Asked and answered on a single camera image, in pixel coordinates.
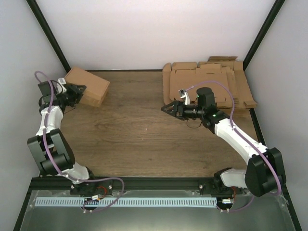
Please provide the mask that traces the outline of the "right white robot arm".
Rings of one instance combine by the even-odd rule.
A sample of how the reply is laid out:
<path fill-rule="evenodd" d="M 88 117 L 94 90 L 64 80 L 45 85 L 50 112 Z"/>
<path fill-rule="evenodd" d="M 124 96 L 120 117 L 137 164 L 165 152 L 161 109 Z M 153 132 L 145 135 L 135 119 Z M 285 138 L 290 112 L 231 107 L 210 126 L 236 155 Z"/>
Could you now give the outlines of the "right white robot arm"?
<path fill-rule="evenodd" d="M 199 119 L 201 124 L 228 143 L 245 161 L 247 168 L 225 168 L 214 175 L 214 189 L 220 194 L 231 187 L 248 189 L 254 196 L 280 194 L 286 183 L 282 154 L 269 149 L 244 133 L 232 116 L 217 108 L 211 88 L 197 89 L 197 103 L 190 102 L 186 90 L 180 90 L 181 100 L 162 106 L 166 114 L 182 121 Z"/>

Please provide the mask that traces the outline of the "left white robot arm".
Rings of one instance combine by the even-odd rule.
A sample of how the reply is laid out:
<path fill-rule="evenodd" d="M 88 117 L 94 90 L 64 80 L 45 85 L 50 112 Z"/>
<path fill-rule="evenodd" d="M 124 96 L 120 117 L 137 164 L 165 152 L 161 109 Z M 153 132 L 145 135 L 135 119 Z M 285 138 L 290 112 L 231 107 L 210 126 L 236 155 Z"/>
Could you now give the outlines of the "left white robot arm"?
<path fill-rule="evenodd" d="M 39 113 L 41 123 L 34 137 L 27 140 L 28 148 L 43 176 L 62 176 L 81 184 L 87 194 L 98 190 L 93 172 L 78 164 L 60 130 L 66 107 L 75 108 L 83 96 L 85 85 L 67 83 L 63 78 L 38 84 L 41 91 Z"/>

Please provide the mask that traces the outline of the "brown cardboard box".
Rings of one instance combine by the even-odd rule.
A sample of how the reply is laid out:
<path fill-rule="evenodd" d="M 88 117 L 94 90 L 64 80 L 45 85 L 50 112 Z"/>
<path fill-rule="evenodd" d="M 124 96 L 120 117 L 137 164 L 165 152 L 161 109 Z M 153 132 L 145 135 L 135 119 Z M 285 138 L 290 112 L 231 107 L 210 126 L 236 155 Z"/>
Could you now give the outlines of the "brown cardboard box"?
<path fill-rule="evenodd" d="M 78 67 L 73 67 L 65 76 L 65 80 L 67 83 L 85 85 L 87 87 L 85 91 L 96 95 L 107 91 L 110 84 L 109 81 Z"/>

